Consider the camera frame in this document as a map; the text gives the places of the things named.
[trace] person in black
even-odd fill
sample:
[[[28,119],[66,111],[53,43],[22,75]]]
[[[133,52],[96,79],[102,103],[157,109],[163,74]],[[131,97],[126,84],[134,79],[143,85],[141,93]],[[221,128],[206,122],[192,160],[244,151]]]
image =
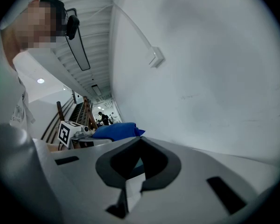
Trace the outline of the person in black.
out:
[[[109,125],[109,117],[108,117],[108,115],[104,115],[102,112],[98,112],[98,115],[101,116],[101,120],[104,123],[104,125]]]

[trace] blue cloth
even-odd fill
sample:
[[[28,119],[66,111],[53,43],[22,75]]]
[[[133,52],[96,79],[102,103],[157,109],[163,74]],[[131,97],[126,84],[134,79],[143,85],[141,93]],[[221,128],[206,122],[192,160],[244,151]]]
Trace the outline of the blue cloth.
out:
[[[144,130],[138,129],[135,123],[117,123],[99,127],[92,137],[118,141],[129,137],[141,136],[144,132]]]

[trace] recessed light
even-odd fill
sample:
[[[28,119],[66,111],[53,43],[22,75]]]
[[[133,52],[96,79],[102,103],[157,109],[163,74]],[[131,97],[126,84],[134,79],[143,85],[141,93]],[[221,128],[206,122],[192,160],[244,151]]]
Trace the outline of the recessed light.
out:
[[[45,80],[40,78],[40,79],[37,80],[37,82],[38,82],[39,84],[42,84],[42,83],[45,82]]]

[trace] white t-shirt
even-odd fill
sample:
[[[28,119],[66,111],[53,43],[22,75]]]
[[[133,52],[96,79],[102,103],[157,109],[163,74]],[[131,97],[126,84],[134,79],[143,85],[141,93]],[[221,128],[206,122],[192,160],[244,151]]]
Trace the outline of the white t-shirt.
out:
[[[33,122],[28,110],[28,94],[6,59],[0,33],[0,124],[9,123],[28,131],[28,124]]]

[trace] black slot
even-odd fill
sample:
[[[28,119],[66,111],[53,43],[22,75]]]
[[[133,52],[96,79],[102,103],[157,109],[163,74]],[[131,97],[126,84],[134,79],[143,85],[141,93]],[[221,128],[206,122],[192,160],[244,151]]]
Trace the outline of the black slot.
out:
[[[230,215],[245,207],[246,203],[220,177],[209,178],[207,182]]]
[[[57,165],[62,165],[62,164],[77,161],[77,160],[79,160],[79,158],[77,156],[71,156],[71,157],[67,157],[64,159],[56,159],[55,162]]]

